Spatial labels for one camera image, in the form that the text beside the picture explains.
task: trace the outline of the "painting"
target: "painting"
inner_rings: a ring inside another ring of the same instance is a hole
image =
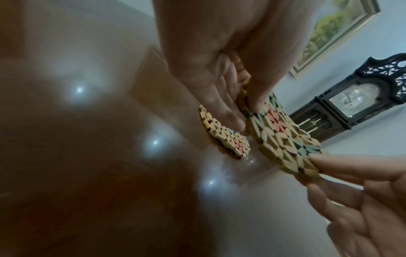
[[[376,0],[326,0],[309,43],[291,70],[292,75],[298,78],[305,73],[379,12]]]

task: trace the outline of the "grandfather clock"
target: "grandfather clock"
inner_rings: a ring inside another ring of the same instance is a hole
[[[400,53],[384,60],[368,58],[290,117],[313,138],[324,141],[405,102],[406,53]]]

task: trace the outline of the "hand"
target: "hand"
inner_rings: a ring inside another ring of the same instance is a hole
[[[331,221],[331,240],[351,257],[406,256],[406,158],[310,159],[323,174],[364,186],[296,177],[313,208]]]
[[[225,126],[243,132],[235,102],[261,112],[308,42],[323,0],[153,0],[169,72]]]

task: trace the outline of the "wooden coaster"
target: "wooden coaster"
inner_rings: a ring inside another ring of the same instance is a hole
[[[206,129],[210,130],[210,134],[213,137],[219,139],[223,146],[233,151],[236,155],[240,157],[246,157],[248,155],[251,151],[251,147],[245,136],[222,126],[202,105],[200,105],[199,109],[203,124]]]
[[[253,113],[247,105],[246,92],[242,91],[237,103],[247,118],[247,127],[259,150],[284,172],[319,177],[319,170],[310,162],[309,154],[328,154],[309,133],[301,130],[286,114],[273,93],[260,114]]]

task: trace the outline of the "clock glass door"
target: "clock glass door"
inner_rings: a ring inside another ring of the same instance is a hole
[[[355,84],[329,100],[344,115],[350,118],[377,103],[380,91],[380,87],[373,83]]]

